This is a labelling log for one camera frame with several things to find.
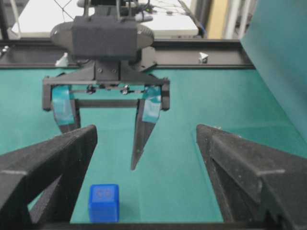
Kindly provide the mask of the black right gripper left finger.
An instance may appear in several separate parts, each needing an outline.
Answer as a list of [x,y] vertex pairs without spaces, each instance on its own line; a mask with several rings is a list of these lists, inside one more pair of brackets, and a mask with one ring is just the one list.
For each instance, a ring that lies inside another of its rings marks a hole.
[[0,157],[0,223],[68,222],[97,145],[89,125]]

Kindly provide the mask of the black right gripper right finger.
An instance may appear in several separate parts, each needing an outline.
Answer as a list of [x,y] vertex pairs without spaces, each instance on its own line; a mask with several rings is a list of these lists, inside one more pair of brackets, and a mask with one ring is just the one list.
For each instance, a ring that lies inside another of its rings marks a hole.
[[196,139],[224,221],[306,229],[306,158],[203,124]]

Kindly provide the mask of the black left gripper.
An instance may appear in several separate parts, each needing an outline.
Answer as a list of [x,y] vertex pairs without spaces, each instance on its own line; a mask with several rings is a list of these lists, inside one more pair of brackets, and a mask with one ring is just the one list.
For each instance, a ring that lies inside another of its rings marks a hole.
[[157,78],[145,71],[157,66],[138,62],[130,65],[128,61],[91,61],[80,70],[62,73],[56,77],[43,78],[42,108],[51,110],[62,133],[81,127],[80,111],[69,85],[98,85],[113,89],[123,85],[144,85],[145,93],[138,100],[135,118],[133,151],[130,169],[136,169],[147,140],[159,118],[160,108],[170,108],[170,81]]

